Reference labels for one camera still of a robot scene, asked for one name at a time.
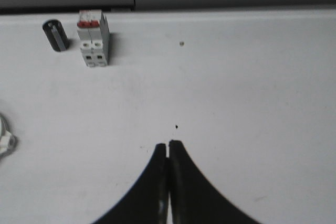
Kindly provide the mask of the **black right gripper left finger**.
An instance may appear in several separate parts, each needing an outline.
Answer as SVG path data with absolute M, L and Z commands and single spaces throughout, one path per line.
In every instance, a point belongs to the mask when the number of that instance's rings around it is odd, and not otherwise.
M 137 181 L 95 223 L 167 223 L 167 165 L 166 145 L 157 144 Z

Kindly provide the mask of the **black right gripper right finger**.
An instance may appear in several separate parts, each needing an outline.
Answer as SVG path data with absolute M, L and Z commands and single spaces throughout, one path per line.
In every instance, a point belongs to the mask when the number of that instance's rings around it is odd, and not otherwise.
M 258 223 L 207 180 L 178 140 L 169 142 L 169 181 L 173 223 Z

